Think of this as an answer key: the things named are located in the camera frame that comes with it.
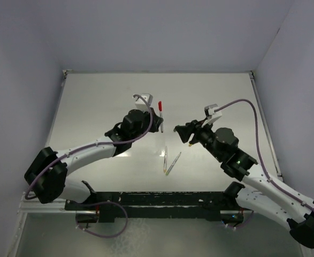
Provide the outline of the red pen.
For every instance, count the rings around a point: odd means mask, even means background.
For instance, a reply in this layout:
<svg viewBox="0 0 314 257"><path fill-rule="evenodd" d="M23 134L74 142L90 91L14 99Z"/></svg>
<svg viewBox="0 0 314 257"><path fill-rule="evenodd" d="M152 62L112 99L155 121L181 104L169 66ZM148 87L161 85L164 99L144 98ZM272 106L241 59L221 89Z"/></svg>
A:
<svg viewBox="0 0 314 257"><path fill-rule="evenodd" d="M163 126L163 112L159 112L159 116L160 116L160 120L161 120L161 122L160 122L160 131L161 131L161 133L164 133L164 126Z"/></svg>

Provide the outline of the green pen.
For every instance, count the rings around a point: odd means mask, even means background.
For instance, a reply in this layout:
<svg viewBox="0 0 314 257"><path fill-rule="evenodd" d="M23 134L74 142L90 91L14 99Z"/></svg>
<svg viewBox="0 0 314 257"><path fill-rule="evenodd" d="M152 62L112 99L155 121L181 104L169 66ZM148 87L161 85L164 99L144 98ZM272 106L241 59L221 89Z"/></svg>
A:
<svg viewBox="0 0 314 257"><path fill-rule="evenodd" d="M168 176L171 172L171 170L173 169L173 167L175 166L175 164L177 163L178 159L181 156L181 152L175 157L175 159L173 160L173 162L171 163L170 167L167 169L165 175Z"/></svg>

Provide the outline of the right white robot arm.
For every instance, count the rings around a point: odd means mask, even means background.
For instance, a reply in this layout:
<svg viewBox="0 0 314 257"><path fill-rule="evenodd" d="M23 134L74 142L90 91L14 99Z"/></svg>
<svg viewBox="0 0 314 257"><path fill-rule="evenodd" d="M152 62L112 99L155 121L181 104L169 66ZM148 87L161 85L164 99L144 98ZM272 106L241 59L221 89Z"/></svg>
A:
<svg viewBox="0 0 314 257"><path fill-rule="evenodd" d="M238 147L230 128L212 130L194 120L177 125L183 143L200 143L234 178L233 191L223 197L228 209L247 208L282 225L301 245L314 249L314 199L297 192L263 170L260 162Z"/></svg>

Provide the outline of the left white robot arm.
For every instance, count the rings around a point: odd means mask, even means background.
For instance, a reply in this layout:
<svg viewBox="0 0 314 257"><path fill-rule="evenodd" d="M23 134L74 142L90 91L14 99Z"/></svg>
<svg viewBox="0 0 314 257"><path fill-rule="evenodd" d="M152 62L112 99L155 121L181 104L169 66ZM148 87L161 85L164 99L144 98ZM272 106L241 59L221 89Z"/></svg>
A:
<svg viewBox="0 0 314 257"><path fill-rule="evenodd" d="M96 202L96 192L85 180L73 180L70 174L93 162L115 157L129 150L133 142L148 132L159 131L163 119L154 109L133 109L103 137L83 146L54 151L45 147L38 153L24 175L28 183L26 200L37 198L40 203L51 203L60 198L77 202L84 210L90 210Z"/></svg>

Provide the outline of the yellow pen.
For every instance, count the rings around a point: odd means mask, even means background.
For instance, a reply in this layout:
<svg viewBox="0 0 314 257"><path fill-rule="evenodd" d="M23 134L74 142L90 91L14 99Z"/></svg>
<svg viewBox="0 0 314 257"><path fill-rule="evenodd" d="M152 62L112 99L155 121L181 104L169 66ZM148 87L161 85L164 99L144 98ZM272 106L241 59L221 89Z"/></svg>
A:
<svg viewBox="0 0 314 257"><path fill-rule="evenodd" d="M167 146L165 146L165 148L164 148L163 171L164 171L164 173L166 173L166 171L167 171Z"/></svg>

